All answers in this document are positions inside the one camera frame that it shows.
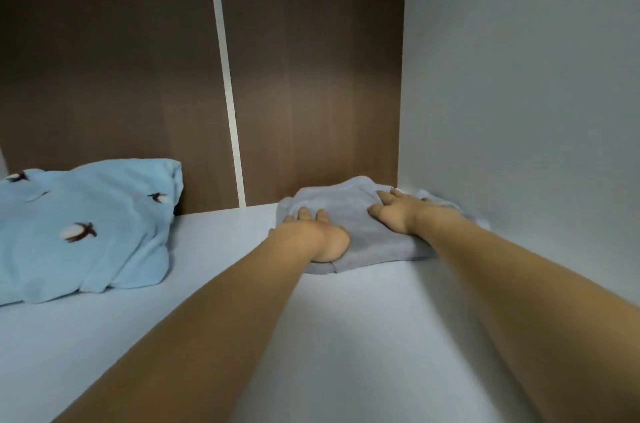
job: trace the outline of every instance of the gray towel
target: gray towel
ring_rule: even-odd
[[[327,187],[302,188],[295,197],[287,197],[280,201],[276,210],[276,224],[279,225],[287,214],[295,216],[301,207],[308,207],[313,216],[317,210],[324,208],[333,224],[344,226],[351,234],[351,245],[339,260],[333,263],[311,263],[306,273],[340,273],[388,261],[425,260],[435,257],[433,248],[422,239],[394,233],[367,213],[367,207],[381,203],[376,191],[388,192],[390,189],[390,186],[374,183],[368,177],[354,177],[344,183]],[[489,228],[484,219],[469,216],[454,203],[439,199],[426,190],[418,191],[417,196],[420,199],[427,197],[438,205],[457,209],[478,225]]]

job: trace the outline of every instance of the hand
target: hand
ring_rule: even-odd
[[[281,225],[269,232],[269,236],[279,233],[293,236],[302,241],[305,248],[311,248],[311,260],[329,263],[340,258],[348,249],[351,237],[342,226],[334,226],[325,209],[320,209],[316,220],[311,217],[308,208],[298,210],[298,219],[286,216]]]
[[[451,208],[438,206],[429,199],[419,199],[413,195],[392,188],[391,192],[379,190],[378,195],[384,205],[373,204],[367,211],[392,231],[401,234],[423,235],[418,232],[420,225],[432,226],[441,217],[459,216]]]

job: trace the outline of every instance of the person's right hand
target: person's right hand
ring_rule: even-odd
[[[426,227],[443,214],[459,216],[456,210],[438,206],[429,199],[419,199],[396,188],[392,188],[391,192],[379,190],[378,195],[384,205],[373,204],[367,211],[396,233],[424,235],[419,232],[421,225]]]

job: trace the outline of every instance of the person's left hand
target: person's left hand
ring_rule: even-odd
[[[298,210],[298,218],[286,216],[281,225],[272,229],[269,236],[279,233],[291,235],[312,248],[312,260],[318,263],[330,263],[347,251],[351,237],[342,226],[334,226],[325,209],[320,209],[316,219],[311,217],[308,208]]]

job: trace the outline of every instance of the wood grain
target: wood grain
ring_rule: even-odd
[[[395,184],[404,0],[222,0],[249,205]]]
[[[10,170],[182,162],[182,211],[238,205],[212,0],[4,0]]]

